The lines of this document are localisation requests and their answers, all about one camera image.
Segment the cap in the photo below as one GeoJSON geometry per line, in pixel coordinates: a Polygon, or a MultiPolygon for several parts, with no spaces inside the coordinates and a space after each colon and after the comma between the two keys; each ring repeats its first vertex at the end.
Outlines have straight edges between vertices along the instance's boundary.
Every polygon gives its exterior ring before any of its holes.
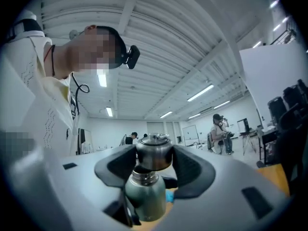
{"type": "Polygon", "coordinates": [[[220,116],[219,114],[214,114],[213,115],[213,119],[215,119],[215,120],[222,120],[222,116],[220,116]]]}

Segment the white wall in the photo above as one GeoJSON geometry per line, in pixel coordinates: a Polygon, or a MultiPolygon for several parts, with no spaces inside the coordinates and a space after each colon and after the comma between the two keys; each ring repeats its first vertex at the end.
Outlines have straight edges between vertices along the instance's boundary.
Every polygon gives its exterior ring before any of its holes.
{"type": "MultiPolygon", "coordinates": [[[[237,121],[247,118],[249,127],[256,129],[260,125],[260,120],[257,114],[257,107],[251,96],[244,97],[235,102],[229,103],[213,112],[200,116],[198,118],[192,119],[188,122],[181,122],[181,127],[185,128],[188,126],[196,125],[197,133],[200,142],[206,142],[207,134],[211,131],[213,126],[213,114],[220,114],[228,119],[230,127],[229,131],[238,135],[237,121]]],[[[191,144],[194,141],[187,141],[186,144],[191,144]]]]}
{"type": "Polygon", "coordinates": [[[298,43],[269,45],[240,51],[243,79],[260,116],[271,121],[268,102],[302,79],[308,84],[307,53],[298,43]]]}
{"type": "Polygon", "coordinates": [[[106,145],[108,148],[118,147],[125,134],[129,136],[132,132],[137,132],[141,139],[145,133],[148,133],[146,121],[102,118],[88,118],[87,130],[92,133],[94,149],[98,149],[99,146],[103,148],[106,145]]]}

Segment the cable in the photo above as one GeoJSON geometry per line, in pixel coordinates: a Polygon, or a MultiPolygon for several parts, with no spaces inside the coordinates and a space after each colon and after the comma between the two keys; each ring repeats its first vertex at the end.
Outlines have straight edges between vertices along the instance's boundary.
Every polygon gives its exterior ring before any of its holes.
{"type": "Polygon", "coordinates": [[[78,105],[78,92],[79,90],[81,90],[83,93],[89,93],[90,92],[90,87],[87,85],[87,84],[81,84],[79,85],[78,82],[76,81],[75,79],[75,76],[74,76],[74,73],[71,74],[76,86],[77,86],[77,90],[75,92],[75,102],[76,102],[76,109],[77,109],[77,114],[79,115],[80,112],[79,112],[79,105],[78,105]]]}

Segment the gray device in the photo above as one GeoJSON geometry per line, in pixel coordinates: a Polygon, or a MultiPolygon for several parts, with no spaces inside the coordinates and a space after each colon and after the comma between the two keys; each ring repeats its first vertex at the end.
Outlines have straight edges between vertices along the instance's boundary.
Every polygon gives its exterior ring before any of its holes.
{"type": "MultiPolygon", "coordinates": [[[[105,210],[119,203],[124,178],[131,174],[123,169],[135,166],[134,145],[60,159],[26,136],[2,132],[0,139],[8,186],[42,229],[129,230],[105,210]]],[[[286,200],[240,161],[184,146],[172,150],[172,165],[157,174],[176,178],[179,188],[173,208],[154,230],[185,231],[192,225],[194,230],[246,230],[286,200]]]]}

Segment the person sitting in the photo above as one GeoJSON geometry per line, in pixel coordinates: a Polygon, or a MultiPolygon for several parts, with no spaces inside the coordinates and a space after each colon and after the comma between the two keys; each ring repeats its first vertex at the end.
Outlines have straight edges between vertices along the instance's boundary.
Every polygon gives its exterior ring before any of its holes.
{"type": "Polygon", "coordinates": [[[133,144],[133,140],[138,137],[138,134],[136,132],[131,133],[129,137],[126,137],[125,144],[133,144]]]}
{"type": "Polygon", "coordinates": [[[226,154],[231,155],[232,150],[230,148],[227,130],[222,124],[223,117],[219,114],[213,115],[213,127],[211,128],[212,140],[214,149],[217,154],[223,154],[223,145],[226,148],[226,154]]]}

